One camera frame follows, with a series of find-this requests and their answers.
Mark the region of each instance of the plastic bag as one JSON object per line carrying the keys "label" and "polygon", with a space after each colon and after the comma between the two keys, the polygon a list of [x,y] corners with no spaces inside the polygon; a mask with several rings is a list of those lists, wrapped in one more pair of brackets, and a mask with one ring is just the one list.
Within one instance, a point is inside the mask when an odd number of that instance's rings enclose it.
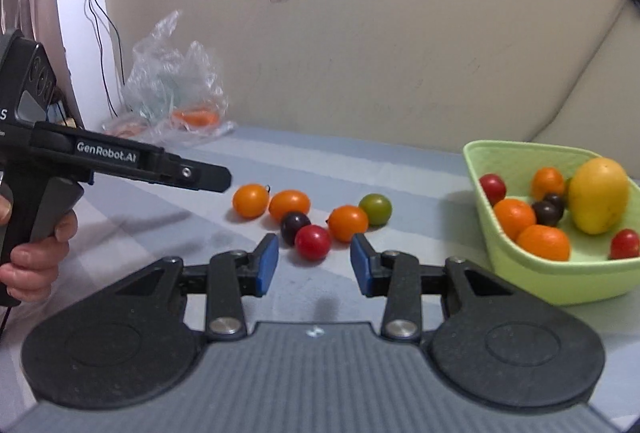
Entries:
{"label": "plastic bag", "polygon": [[228,100],[215,53],[197,41],[185,55],[171,46],[181,15],[171,13],[133,47],[133,68],[120,89],[130,111],[104,124],[105,133],[156,145],[193,145],[236,127],[225,120]]}

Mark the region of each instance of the tangerine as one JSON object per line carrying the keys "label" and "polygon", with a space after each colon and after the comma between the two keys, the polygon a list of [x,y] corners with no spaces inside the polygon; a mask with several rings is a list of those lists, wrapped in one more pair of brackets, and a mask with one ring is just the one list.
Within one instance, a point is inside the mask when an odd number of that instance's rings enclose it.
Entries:
{"label": "tangerine", "polygon": [[278,223],[282,221],[285,214],[292,211],[308,214],[311,209],[311,200],[302,191],[290,189],[281,191],[271,199],[269,204],[269,214]]}
{"label": "tangerine", "polygon": [[495,204],[494,213],[505,235],[513,241],[527,227],[536,224],[535,211],[529,204],[516,198],[505,198]]}
{"label": "tangerine", "polygon": [[536,171],[531,181],[531,196],[539,202],[547,194],[564,194],[564,178],[556,168],[542,168]]}
{"label": "tangerine", "polygon": [[342,206],[332,211],[326,223],[335,239],[349,243],[353,235],[367,231],[369,217],[359,207]]}
{"label": "tangerine", "polygon": [[528,253],[553,261],[568,261],[571,256],[569,237],[560,229],[532,225],[520,233],[518,246]]}
{"label": "tangerine", "polygon": [[232,199],[236,212],[243,218],[262,215],[269,205],[269,189],[260,184],[247,184],[236,191]]}

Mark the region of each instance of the gray ribbed surface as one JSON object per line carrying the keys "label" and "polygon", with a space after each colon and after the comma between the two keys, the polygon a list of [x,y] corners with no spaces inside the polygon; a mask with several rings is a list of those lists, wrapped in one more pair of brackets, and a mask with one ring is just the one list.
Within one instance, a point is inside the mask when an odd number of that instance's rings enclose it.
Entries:
{"label": "gray ribbed surface", "polygon": [[10,433],[616,433],[587,407],[545,416],[482,408],[444,386],[418,348],[368,324],[263,323],[212,346],[154,401],[113,412],[38,405]]}

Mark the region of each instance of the green basket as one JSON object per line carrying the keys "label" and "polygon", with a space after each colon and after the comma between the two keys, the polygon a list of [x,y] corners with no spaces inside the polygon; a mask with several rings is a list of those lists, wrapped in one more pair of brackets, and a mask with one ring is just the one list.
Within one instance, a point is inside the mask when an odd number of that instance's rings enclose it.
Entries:
{"label": "green basket", "polygon": [[626,213],[609,232],[585,235],[565,212],[558,227],[572,244],[568,262],[533,256],[513,243],[502,231],[478,181],[487,173],[500,175],[507,185],[507,197],[530,202],[530,183],[538,169],[556,167],[564,178],[570,178],[580,165],[600,155],[564,146],[500,141],[470,142],[463,153],[476,193],[489,259],[498,276],[555,305],[600,301],[640,285],[640,257],[607,259],[615,233],[625,228],[640,232],[640,188],[631,179]]}

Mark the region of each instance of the green cherry tomato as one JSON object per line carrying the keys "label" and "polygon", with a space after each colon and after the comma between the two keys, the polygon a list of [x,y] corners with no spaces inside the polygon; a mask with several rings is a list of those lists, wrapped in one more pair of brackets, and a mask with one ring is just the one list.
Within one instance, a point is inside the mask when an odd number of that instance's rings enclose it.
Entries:
{"label": "green cherry tomato", "polygon": [[369,217],[369,225],[378,226],[386,225],[386,222],[391,218],[393,207],[389,199],[377,193],[367,194],[358,207],[367,213]]}

